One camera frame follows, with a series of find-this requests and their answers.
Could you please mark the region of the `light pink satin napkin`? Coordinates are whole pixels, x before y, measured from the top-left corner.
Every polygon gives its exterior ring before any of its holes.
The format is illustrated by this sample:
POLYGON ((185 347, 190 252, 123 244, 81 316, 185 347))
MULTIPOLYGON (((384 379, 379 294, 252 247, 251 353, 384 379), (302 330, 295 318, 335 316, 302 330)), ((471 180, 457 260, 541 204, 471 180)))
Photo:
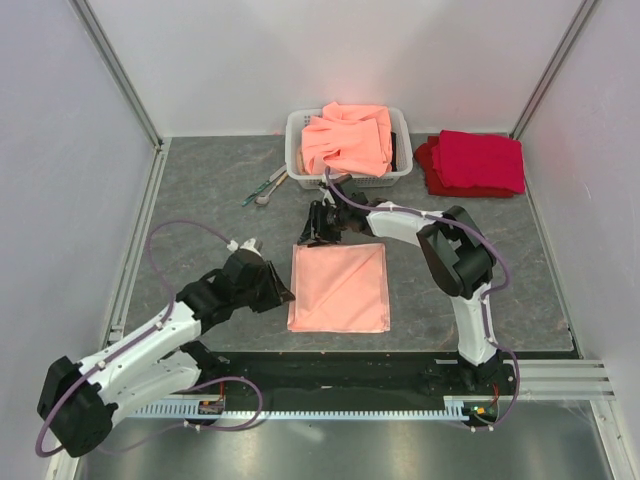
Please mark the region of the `light pink satin napkin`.
POLYGON ((382 243, 295 246, 287 328, 296 333, 378 334, 391 327, 382 243))

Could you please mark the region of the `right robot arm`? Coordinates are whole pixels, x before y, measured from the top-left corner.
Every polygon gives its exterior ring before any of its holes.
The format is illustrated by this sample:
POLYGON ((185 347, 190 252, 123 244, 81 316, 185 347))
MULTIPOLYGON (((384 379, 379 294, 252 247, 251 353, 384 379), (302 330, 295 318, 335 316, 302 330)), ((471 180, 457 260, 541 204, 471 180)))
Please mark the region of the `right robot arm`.
POLYGON ((483 392, 494 381, 491 363, 497 355, 490 290, 496 257, 480 240, 467 211, 419 211, 388 200, 370 201, 363 194, 327 191, 310 204, 298 243, 335 245, 351 230, 369 237, 390 238, 421 249, 430 275, 451 300, 458 330, 457 352, 463 364, 458 381, 467 392, 483 392))

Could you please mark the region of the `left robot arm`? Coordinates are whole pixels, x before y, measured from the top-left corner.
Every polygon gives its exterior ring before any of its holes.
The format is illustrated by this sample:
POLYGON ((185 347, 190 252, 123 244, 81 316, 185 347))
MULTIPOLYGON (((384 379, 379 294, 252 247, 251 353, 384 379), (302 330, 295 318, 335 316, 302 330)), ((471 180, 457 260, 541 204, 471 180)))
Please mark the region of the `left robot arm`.
POLYGON ((73 362, 48 368, 37 412, 44 425, 36 453, 49 456, 52 433, 72 458, 96 449, 135 410, 177 392, 208 393, 219 382, 198 338, 242 308, 263 313, 295 298, 273 264, 252 247, 232 253, 223 267, 187 284, 167 306, 118 342, 73 362))

